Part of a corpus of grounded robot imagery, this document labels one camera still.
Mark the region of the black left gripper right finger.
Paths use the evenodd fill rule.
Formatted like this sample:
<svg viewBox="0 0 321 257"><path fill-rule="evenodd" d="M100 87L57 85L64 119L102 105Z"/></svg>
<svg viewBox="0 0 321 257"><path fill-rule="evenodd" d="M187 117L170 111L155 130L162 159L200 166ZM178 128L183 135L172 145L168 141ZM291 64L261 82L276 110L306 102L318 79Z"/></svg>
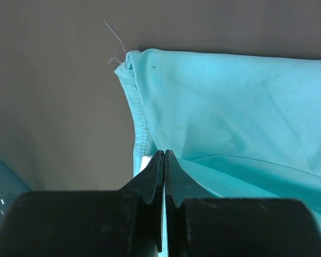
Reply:
<svg viewBox="0 0 321 257"><path fill-rule="evenodd" d="M219 198L164 157L169 256L321 256L321 230L299 200Z"/></svg>

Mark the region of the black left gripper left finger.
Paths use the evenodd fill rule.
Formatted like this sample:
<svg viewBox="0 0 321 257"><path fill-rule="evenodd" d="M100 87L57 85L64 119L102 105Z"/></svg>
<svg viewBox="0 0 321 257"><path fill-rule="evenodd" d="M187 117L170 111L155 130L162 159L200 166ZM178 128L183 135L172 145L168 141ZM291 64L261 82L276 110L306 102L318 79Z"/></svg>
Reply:
<svg viewBox="0 0 321 257"><path fill-rule="evenodd" d="M0 256L157 256L164 153L117 191L21 194L0 224Z"/></svg>

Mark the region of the teal green t shirt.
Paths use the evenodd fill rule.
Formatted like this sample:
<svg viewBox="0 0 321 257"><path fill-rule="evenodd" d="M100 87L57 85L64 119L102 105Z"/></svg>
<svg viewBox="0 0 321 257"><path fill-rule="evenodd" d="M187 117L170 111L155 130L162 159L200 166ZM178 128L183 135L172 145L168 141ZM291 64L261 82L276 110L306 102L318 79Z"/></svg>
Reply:
<svg viewBox="0 0 321 257"><path fill-rule="evenodd" d="M222 198L296 198L321 230L321 61L148 49L115 71L134 122L133 173L171 150Z"/></svg>

